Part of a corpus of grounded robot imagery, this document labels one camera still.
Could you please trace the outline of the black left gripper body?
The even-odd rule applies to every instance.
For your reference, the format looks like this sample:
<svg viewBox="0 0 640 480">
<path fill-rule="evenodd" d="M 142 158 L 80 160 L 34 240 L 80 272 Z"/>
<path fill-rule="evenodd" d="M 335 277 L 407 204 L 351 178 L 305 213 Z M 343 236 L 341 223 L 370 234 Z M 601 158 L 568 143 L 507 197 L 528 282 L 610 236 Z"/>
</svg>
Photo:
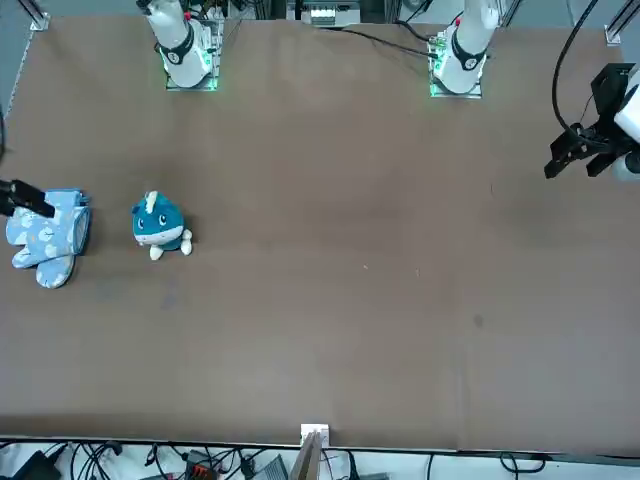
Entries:
<svg viewBox="0 0 640 480">
<path fill-rule="evenodd" d="M 592 80 L 597 121 L 582 133 L 598 143 L 638 142 L 638 66 L 609 63 Z"/>
</svg>

